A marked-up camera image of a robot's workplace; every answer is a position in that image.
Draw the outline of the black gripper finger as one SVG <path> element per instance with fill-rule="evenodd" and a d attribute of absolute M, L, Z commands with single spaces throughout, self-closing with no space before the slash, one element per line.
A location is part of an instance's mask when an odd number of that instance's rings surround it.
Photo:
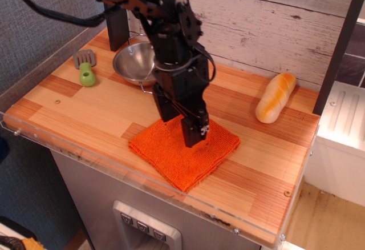
<path fill-rule="evenodd" d="M 208 118 L 203 118 L 201 123 L 200 120 L 185 117 L 181 125 L 185 146 L 189 148 L 205 140 L 210 131 Z"/>
<path fill-rule="evenodd" d="M 153 97 L 163 122 L 168 122 L 183 114 L 183 112 L 174 104 L 172 97 L 166 92 L 160 93 L 155 91 Z"/>

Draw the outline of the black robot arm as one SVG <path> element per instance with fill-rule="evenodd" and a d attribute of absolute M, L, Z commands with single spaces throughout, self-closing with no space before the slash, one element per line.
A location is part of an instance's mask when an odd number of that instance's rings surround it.
<path fill-rule="evenodd" d="M 189 0 L 97 0 L 131 11 L 155 52 L 153 97 L 164 122 L 182 116 L 186 147 L 206 139 L 209 115 L 203 93 L 212 60 L 199 44 L 202 22 Z"/>

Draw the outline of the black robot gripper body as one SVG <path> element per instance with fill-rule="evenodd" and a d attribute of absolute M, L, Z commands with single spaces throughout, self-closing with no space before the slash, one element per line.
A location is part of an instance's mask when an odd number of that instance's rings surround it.
<path fill-rule="evenodd" d="M 154 59 L 153 75 L 156 83 L 153 92 L 169 94 L 182 115 L 200 120 L 209 118 L 202 98 L 209 85 L 208 60 L 202 54 L 191 55 L 182 63 L 166 64 Z"/>

